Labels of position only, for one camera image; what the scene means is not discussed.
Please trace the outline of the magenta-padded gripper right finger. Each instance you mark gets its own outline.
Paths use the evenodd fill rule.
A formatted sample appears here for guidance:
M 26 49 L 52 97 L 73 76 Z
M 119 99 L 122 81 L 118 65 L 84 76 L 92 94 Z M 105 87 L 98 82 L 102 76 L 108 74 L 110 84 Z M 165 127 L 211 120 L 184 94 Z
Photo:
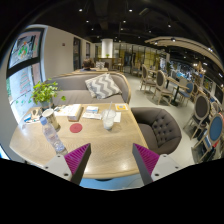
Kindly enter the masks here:
M 132 154 L 144 185 L 181 170 L 181 166 L 169 155 L 158 155 L 136 143 L 133 144 Z

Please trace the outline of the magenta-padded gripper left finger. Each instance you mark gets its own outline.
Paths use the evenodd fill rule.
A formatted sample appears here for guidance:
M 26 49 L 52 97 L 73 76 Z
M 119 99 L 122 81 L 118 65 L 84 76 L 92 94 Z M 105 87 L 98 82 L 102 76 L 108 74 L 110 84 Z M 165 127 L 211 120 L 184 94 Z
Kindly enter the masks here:
M 91 144 L 85 144 L 66 155 L 56 155 L 44 167 L 56 176 L 79 185 L 91 155 Z

